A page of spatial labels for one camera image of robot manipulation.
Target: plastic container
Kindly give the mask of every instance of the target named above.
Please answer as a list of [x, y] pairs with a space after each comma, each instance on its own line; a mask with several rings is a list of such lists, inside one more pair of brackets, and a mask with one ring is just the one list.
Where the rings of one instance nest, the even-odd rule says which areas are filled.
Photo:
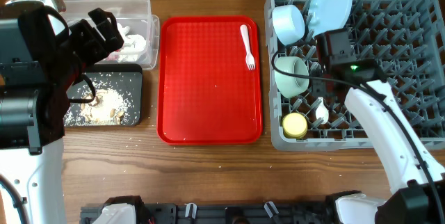
[[[273, 30], [272, 11], [289, 4], [300, 9], [305, 23], [311, 0], [266, 0], [264, 19], [269, 59], [282, 48]], [[374, 58], [389, 77], [402, 112], [429, 150], [445, 148], [445, 26], [438, 0], [353, 0], [345, 27], [358, 58]], [[309, 70], [318, 64], [316, 48], [309, 44], [314, 32], [283, 56], [299, 56]], [[326, 124], [315, 116], [321, 101], [308, 91], [291, 99], [282, 96], [270, 68], [270, 125], [272, 144], [284, 151], [330, 151], [372, 147], [360, 123], [338, 103], [328, 103]], [[308, 122], [304, 139], [287, 138], [281, 119], [301, 113]]]
[[[80, 19], [86, 19], [94, 26], [88, 16], [88, 12], [95, 8], [101, 8], [112, 12], [118, 23], [122, 26], [129, 26], [131, 34], [143, 36], [147, 44], [143, 51], [125, 52], [118, 51], [110, 54], [114, 55], [138, 55], [136, 61], [130, 63], [139, 64], [144, 70], [151, 70], [156, 66], [156, 59], [159, 50], [159, 18], [152, 15], [150, 0], [63, 0], [67, 7], [66, 12], [62, 13], [68, 26], [76, 23]], [[103, 60], [100, 64], [112, 63], [117, 61]]]

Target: white plastic fork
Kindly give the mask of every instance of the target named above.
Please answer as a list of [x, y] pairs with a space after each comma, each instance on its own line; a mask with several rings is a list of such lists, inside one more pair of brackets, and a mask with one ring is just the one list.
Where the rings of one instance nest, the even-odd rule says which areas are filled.
[[253, 58], [252, 53], [250, 52], [249, 45], [249, 31], [246, 25], [241, 25], [239, 28], [241, 30], [241, 36], [243, 37], [244, 47], [245, 47], [245, 64], [247, 64], [249, 70], [255, 69], [255, 59]]

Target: light green cup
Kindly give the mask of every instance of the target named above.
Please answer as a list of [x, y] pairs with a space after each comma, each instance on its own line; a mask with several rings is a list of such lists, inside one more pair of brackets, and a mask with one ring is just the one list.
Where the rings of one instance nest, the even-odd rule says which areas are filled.
[[[309, 75], [305, 62], [299, 57], [279, 57], [275, 66], [291, 74]], [[288, 99], [305, 92], [309, 86], [309, 79], [290, 77], [277, 71], [274, 71], [274, 75], [278, 90]]]

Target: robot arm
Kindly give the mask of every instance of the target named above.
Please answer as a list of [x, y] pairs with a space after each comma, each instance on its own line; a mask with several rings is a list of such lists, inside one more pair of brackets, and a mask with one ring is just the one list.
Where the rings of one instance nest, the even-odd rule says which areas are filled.
[[[432, 157], [419, 140], [397, 105], [391, 86], [380, 80], [370, 81], [368, 85], [377, 93], [386, 96], [385, 104], [391, 107], [409, 131], [423, 160], [428, 164], [432, 179], [435, 182], [441, 181], [442, 173], [445, 173], [444, 167]], [[394, 194], [397, 190], [408, 187], [408, 182], [412, 180], [418, 184], [428, 183], [406, 136], [390, 114], [375, 99], [359, 89], [351, 88], [346, 95], [345, 105], [358, 119], [371, 140], [387, 174], [391, 193]]]
[[[406, 120], [402, 111], [397, 105], [391, 86], [388, 83], [370, 81], [368, 85], [377, 93], [385, 95], [384, 102], [391, 107], [392, 111], [402, 121], [406, 130], [409, 131], [412, 140], [417, 149], [420, 151], [424, 161], [428, 164], [428, 170], [435, 182], [442, 181], [442, 174], [445, 173], [444, 167], [438, 163], [434, 157], [427, 151], [425, 146], [415, 134], [413, 128]], [[389, 204], [385, 207], [386, 200], [367, 197], [363, 193], [354, 193], [345, 195], [335, 200], [338, 220], [342, 223], [362, 223], [374, 224], [380, 223], [402, 223], [398, 222], [406, 220], [409, 216], [412, 223], [422, 223], [428, 215], [428, 195], [423, 190], [413, 185], [427, 185], [428, 180], [425, 173], [419, 165], [418, 159], [415, 157], [406, 136], [401, 128], [396, 124], [394, 119], [386, 112], [382, 106], [371, 96], [360, 89], [350, 88], [345, 100], [346, 108], [358, 119], [363, 126], [366, 135], [371, 140], [377, 155], [382, 161], [383, 167], [388, 177], [391, 193], [395, 194], [392, 199], [404, 200], [398, 202], [396, 207]], [[405, 193], [404, 197], [400, 197], [400, 193]], [[415, 202], [416, 207], [400, 211], [409, 202]], [[380, 210], [380, 218], [376, 218], [376, 214]]]
[[66, 223], [63, 116], [70, 102], [88, 102], [66, 91], [85, 79], [94, 95], [83, 71], [124, 42], [111, 13], [88, 13], [96, 29], [84, 19], [68, 27], [54, 9], [62, 0], [46, 1], [55, 5], [21, 0], [0, 7], [0, 179], [18, 195], [2, 191], [8, 223]]
[[396, 224], [443, 220], [445, 169], [410, 126], [377, 63], [357, 60], [345, 29], [322, 33], [316, 39], [325, 77], [334, 79], [313, 86], [325, 86], [324, 91], [343, 101], [360, 122], [382, 161], [393, 194], [386, 202], [362, 193], [340, 195], [334, 199], [337, 221]]

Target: black tray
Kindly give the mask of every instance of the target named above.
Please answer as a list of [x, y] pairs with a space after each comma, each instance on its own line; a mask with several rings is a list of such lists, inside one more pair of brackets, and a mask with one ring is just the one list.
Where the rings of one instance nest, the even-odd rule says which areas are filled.
[[[130, 107], [125, 113], [121, 126], [134, 126], [140, 122], [140, 104], [142, 99], [143, 71], [137, 64], [97, 64], [86, 70], [86, 76], [95, 83], [95, 89], [116, 89]], [[85, 81], [73, 85], [68, 91], [69, 98], [80, 98], [84, 91], [89, 91]], [[97, 126], [86, 122], [80, 115], [81, 105], [71, 104], [63, 122], [66, 127]]]

